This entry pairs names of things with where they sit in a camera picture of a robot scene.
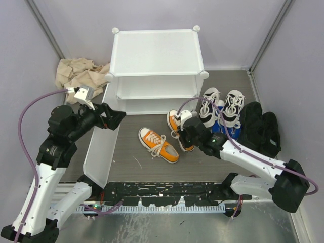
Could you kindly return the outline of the white cabinet door panel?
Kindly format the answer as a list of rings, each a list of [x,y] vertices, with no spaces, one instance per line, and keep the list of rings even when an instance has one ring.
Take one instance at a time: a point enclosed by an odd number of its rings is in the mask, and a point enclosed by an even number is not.
[[[83,173],[104,188],[108,181],[119,127],[115,130],[95,127],[83,165]]]

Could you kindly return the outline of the black white sneaker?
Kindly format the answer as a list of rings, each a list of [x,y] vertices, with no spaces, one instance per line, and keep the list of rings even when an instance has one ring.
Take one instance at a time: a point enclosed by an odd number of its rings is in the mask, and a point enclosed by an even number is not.
[[[225,104],[221,110],[220,124],[228,128],[240,128],[240,112],[245,103],[245,96],[239,90],[231,90],[225,99]]]
[[[204,92],[202,97],[210,100],[214,105],[217,105],[220,98],[220,92],[217,88],[211,87]],[[217,121],[218,112],[210,102],[202,100],[199,118],[206,128],[210,128]]]

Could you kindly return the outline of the orange sneaker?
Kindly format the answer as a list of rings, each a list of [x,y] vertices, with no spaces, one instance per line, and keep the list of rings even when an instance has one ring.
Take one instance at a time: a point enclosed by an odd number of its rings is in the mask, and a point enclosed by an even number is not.
[[[177,163],[179,153],[166,140],[165,135],[159,135],[149,128],[141,128],[138,132],[139,141],[152,157],[160,157],[170,164]]]
[[[180,135],[178,133],[178,127],[180,125],[180,122],[175,118],[175,115],[177,114],[177,112],[178,112],[177,110],[172,109],[167,114],[167,124],[171,130],[170,134],[174,139],[177,139],[182,151],[191,152],[194,150],[194,146],[185,147],[183,145],[183,143],[180,141]]]

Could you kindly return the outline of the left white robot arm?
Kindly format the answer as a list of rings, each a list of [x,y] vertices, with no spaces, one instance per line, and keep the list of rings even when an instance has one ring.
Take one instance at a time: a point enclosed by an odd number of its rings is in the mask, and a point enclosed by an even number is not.
[[[36,172],[26,201],[13,224],[5,226],[1,237],[13,242],[55,242],[60,228],[86,199],[97,200],[108,181],[110,162],[106,158],[86,160],[83,174],[72,190],[50,207],[52,197],[77,151],[76,141],[93,127],[118,130],[126,116],[108,104],[94,108],[80,106],[77,113],[68,105],[54,108],[48,120],[48,137],[39,148],[33,168]]]

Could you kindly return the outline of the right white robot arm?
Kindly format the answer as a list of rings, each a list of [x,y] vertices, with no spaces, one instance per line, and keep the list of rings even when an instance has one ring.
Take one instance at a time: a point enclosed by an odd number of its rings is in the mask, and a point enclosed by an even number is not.
[[[222,133],[211,133],[198,117],[179,116],[179,139],[184,146],[198,147],[205,155],[234,163],[255,175],[229,174],[222,183],[227,199],[254,195],[272,200],[279,208],[295,213],[310,187],[302,166],[259,154]]]

